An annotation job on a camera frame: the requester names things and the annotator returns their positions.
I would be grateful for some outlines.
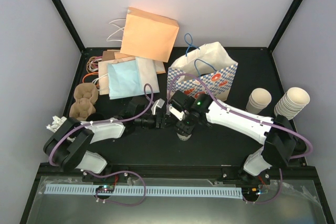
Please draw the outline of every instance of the patterned gift bag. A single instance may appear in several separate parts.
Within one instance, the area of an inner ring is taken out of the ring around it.
[[[231,59],[219,42],[205,44],[179,57],[169,67],[167,93],[172,80],[178,74],[190,73],[199,77],[217,99],[226,101],[237,67],[238,63]],[[205,88],[196,79],[185,76],[178,78],[172,86],[171,96],[176,90],[181,90],[194,98],[206,93]]]

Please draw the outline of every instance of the bag handle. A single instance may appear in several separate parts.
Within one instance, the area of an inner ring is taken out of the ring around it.
[[[197,71],[197,73],[198,73],[198,77],[200,78],[201,77],[201,73],[199,72],[199,70],[198,70],[198,68],[197,68],[197,66],[196,66],[196,62],[197,61],[201,61],[201,62],[203,62],[203,63],[205,63],[205,64],[207,64],[209,67],[211,67],[215,72],[217,71],[212,65],[210,65],[209,63],[207,63],[207,62],[205,62],[204,60],[201,60],[201,59],[196,59],[195,61],[194,61],[194,66],[195,66],[195,68],[196,68],[196,71]]]
[[[187,35],[190,36],[190,39],[191,39],[191,42],[190,42],[190,43],[187,41],[187,38],[186,38]],[[193,45],[193,37],[191,37],[191,34],[190,34],[190,33],[186,33],[186,34],[184,35],[184,41],[185,41],[185,42],[187,43],[187,45],[188,45],[188,48],[187,48],[187,50],[185,51],[185,56],[186,56],[186,57],[187,57],[188,52],[189,52],[189,49],[190,49],[191,47],[197,48],[197,49],[199,50],[199,47],[196,47],[196,46]]]

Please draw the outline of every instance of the purple cable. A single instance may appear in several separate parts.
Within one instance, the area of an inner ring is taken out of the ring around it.
[[[143,178],[135,173],[135,172],[131,172],[129,170],[121,170],[119,172],[116,172],[116,173],[111,173],[111,174],[108,174],[108,175],[97,175],[93,172],[90,172],[90,171],[87,171],[87,173],[91,174],[92,176],[96,177],[96,178],[108,178],[108,177],[111,177],[111,176],[114,176],[114,175],[117,175],[117,174],[121,174],[121,173],[128,173],[128,174],[133,174],[135,175],[136,177],[139,178],[139,180],[141,181],[141,183],[143,184],[143,196],[142,198],[137,202],[137,203],[133,203],[133,204],[125,204],[125,203],[121,203],[121,202],[117,202],[117,201],[114,201],[114,200],[105,200],[106,202],[109,202],[109,203],[113,203],[113,204],[117,204],[119,206],[125,206],[125,207],[135,207],[137,205],[140,205],[144,200],[145,200],[145,197],[146,197],[146,184],[145,184],[145,181],[143,181]]]
[[[205,88],[205,90],[208,92],[208,94],[210,95],[210,97],[212,98],[212,100],[214,100],[214,102],[223,110],[226,111],[226,107],[224,107],[223,105],[221,105],[217,99],[215,98],[215,96],[212,94],[212,92],[210,91],[210,89],[207,87],[207,85],[198,77],[192,75],[192,74],[189,74],[189,73],[180,73],[178,74],[177,76],[174,77],[174,79],[171,81],[170,83],[170,86],[169,86],[169,89],[168,89],[168,93],[167,93],[167,103],[169,102],[169,99],[170,99],[170,93],[172,91],[172,88],[173,88],[173,85],[175,84],[175,82],[177,81],[177,79],[181,76],[189,76],[189,77],[192,77],[193,79],[196,79],[197,81],[200,82],[200,84]],[[300,135],[299,133],[295,132],[295,131],[292,131],[288,128],[285,128],[285,127],[282,127],[282,126],[279,126],[279,125],[276,125],[276,124],[272,124],[272,123],[267,123],[267,122],[262,122],[261,120],[258,120],[258,119],[254,119],[254,118],[251,118],[247,115],[244,115],[244,114],[241,114],[239,113],[238,111],[234,111],[234,110],[230,110],[230,113],[234,114],[234,115],[238,115],[238,116],[241,116],[243,118],[246,118],[246,119],[249,119],[251,121],[254,121],[256,123],[260,123],[260,124],[263,124],[263,125],[267,125],[267,126],[271,126],[273,128],[276,128],[276,129],[279,129],[279,130],[282,130],[282,131],[286,131],[300,139],[302,139],[305,144],[309,147],[309,150],[306,152],[306,153],[303,153],[303,154],[300,154],[300,155],[295,155],[295,156],[291,156],[291,159],[292,158],[300,158],[300,157],[305,157],[305,156],[308,156],[310,155],[312,152],[313,152],[313,145],[308,141],[308,139],[306,139],[304,136]]]
[[[141,113],[139,113],[138,115],[135,115],[135,116],[133,116],[132,118],[127,118],[127,119],[122,119],[122,120],[113,120],[113,122],[128,122],[128,121],[132,121],[132,120],[134,120],[134,119],[136,119],[136,118],[138,118],[138,117],[140,117],[140,116],[142,116],[150,107],[151,107],[151,105],[152,105],[152,102],[153,102],[153,99],[154,99],[154,93],[153,93],[153,88],[152,88],[152,86],[150,85],[150,84],[148,84],[148,83],[146,83],[145,85],[144,85],[144,87],[143,87],[143,90],[144,90],[144,92],[146,92],[146,86],[148,86],[150,89],[151,89],[151,99],[150,99],[150,103],[148,104],[148,106],[141,112]],[[92,125],[96,125],[96,124],[101,124],[101,123],[110,123],[111,121],[110,121],[110,119],[108,119],[108,120],[102,120],[102,121],[95,121],[95,122],[93,122],[92,123]],[[86,126],[90,126],[91,125],[91,123],[85,123],[85,124],[82,124],[82,125],[80,125],[80,126],[78,126],[78,127],[76,127],[76,128],[74,128],[74,129],[72,129],[71,131],[69,131],[67,134],[65,134],[62,138],[61,138],[61,140],[55,145],[55,147],[52,149],[52,151],[50,152],[50,155],[49,155],[49,163],[50,163],[50,165],[52,165],[52,166],[57,166],[57,164],[55,164],[54,163],[54,161],[53,161],[53,157],[54,157],[54,154],[55,154],[55,152],[56,152],[56,150],[57,150],[57,148],[71,135],[71,134],[73,134],[74,132],[76,132],[77,130],[79,130],[79,129],[81,129],[81,128],[83,128],[83,127],[86,127]]]
[[[256,205],[263,205],[263,204],[271,203],[274,200],[276,200],[276,198],[279,197],[279,195],[281,194],[281,191],[282,191],[282,171],[281,171],[281,169],[279,169],[279,173],[280,173],[280,185],[279,185],[279,189],[278,189],[277,194],[275,194],[275,196],[272,199],[268,199],[268,200],[265,200],[265,201],[262,201],[262,202],[253,202],[253,201],[246,200],[245,197],[243,196],[243,201],[245,201],[246,203],[252,203],[252,204],[256,204]]]

